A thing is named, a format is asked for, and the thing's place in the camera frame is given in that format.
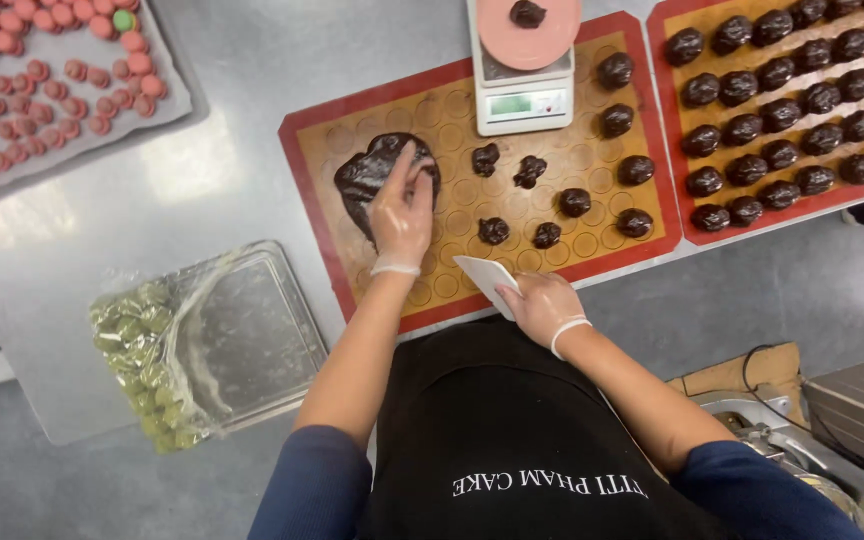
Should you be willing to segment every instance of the electrical cord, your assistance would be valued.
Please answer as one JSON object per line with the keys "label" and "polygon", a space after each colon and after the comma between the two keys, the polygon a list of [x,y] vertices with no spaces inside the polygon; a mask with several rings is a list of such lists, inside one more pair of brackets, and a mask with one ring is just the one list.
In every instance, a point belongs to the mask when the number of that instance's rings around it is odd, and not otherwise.
{"label": "electrical cord", "polygon": [[[796,422],[795,420],[792,420],[791,418],[789,418],[785,414],[775,410],[772,405],[765,402],[764,399],[760,398],[759,394],[756,393],[756,390],[754,390],[752,388],[752,386],[749,384],[749,378],[747,376],[747,372],[749,370],[749,362],[752,359],[752,356],[759,351],[763,351],[765,349],[771,349],[773,347],[776,347],[776,346],[775,345],[759,345],[759,346],[755,347],[754,349],[749,350],[749,353],[745,355],[745,361],[742,362],[742,383],[744,383],[745,387],[749,390],[751,397],[755,398],[755,400],[758,401],[759,403],[761,403],[763,406],[765,406],[766,409],[774,412],[779,417],[781,417],[783,420],[785,420],[789,424],[795,426],[796,428],[799,428],[800,430],[808,433],[810,436],[812,436],[816,439],[819,439],[820,437],[816,437],[816,434],[814,431],[812,431],[812,429],[802,425],[801,423]],[[825,433],[828,434],[828,437],[830,437],[830,440],[826,439],[826,440],[829,440],[828,442],[833,443],[830,445],[830,448],[832,448],[832,450],[836,454],[838,454],[839,456],[841,456],[842,458],[847,460],[849,463],[851,463],[852,465],[855,465],[856,467],[858,467],[859,469],[862,469],[864,471],[864,457],[862,457],[861,455],[855,453],[854,451],[846,448],[846,446],[844,444],[842,444],[839,441],[839,439],[835,436],[835,433],[833,433],[833,431],[831,429],[829,429],[829,426],[826,425],[826,423],[823,422],[821,418],[819,418],[819,415],[816,414],[814,410],[812,411],[812,417],[815,418],[815,420],[819,424],[822,425],[822,428],[825,430]]]}

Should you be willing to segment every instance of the pink scale plate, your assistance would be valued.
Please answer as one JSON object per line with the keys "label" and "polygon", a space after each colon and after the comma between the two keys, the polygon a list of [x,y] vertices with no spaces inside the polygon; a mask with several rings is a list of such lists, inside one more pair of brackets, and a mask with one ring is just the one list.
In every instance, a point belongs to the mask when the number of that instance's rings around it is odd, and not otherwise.
{"label": "pink scale plate", "polygon": [[566,54],[579,34],[579,0],[538,0],[546,9],[538,28],[520,28],[509,18],[516,0],[477,0],[479,38],[488,54],[503,65],[523,70],[542,69]]}

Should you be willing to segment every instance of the hand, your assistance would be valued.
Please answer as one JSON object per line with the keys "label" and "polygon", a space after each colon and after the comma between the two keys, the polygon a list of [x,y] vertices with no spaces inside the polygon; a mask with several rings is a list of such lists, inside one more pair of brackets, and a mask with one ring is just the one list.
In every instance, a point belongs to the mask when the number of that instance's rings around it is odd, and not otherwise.
{"label": "hand", "polygon": [[405,143],[389,178],[368,206],[368,225],[378,259],[372,274],[393,271],[418,276],[432,241],[432,177],[422,170],[434,166],[426,157],[413,162],[416,143]]}
{"label": "hand", "polygon": [[579,295],[564,277],[536,272],[518,273],[515,282],[521,295],[508,285],[498,285],[495,292],[509,305],[522,332],[542,347],[552,348],[552,338],[562,326],[585,320],[586,313]]}

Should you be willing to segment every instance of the black apron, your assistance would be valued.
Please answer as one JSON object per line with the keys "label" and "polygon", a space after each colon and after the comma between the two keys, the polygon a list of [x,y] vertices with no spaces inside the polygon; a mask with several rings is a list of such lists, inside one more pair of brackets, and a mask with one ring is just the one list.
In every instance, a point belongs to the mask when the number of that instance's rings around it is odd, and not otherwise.
{"label": "black apron", "polygon": [[362,538],[737,538],[598,389],[500,317],[395,350]]}

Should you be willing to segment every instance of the stainless steel countertop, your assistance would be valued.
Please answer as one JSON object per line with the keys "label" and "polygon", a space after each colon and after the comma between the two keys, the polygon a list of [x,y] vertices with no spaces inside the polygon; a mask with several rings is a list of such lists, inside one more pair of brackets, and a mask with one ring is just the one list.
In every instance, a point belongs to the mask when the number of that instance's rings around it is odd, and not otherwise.
{"label": "stainless steel countertop", "polygon": [[[582,4],[584,19],[625,10],[644,21],[655,2]],[[282,152],[282,117],[471,54],[464,0],[153,7],[193,92],[193,117],[0,189],[0,340],[54,444],[137,420],[92,347],[87,317],[123,276],[278,240],[334,343],[345,322]],[[698,251],[683,244],[581,285]]]}

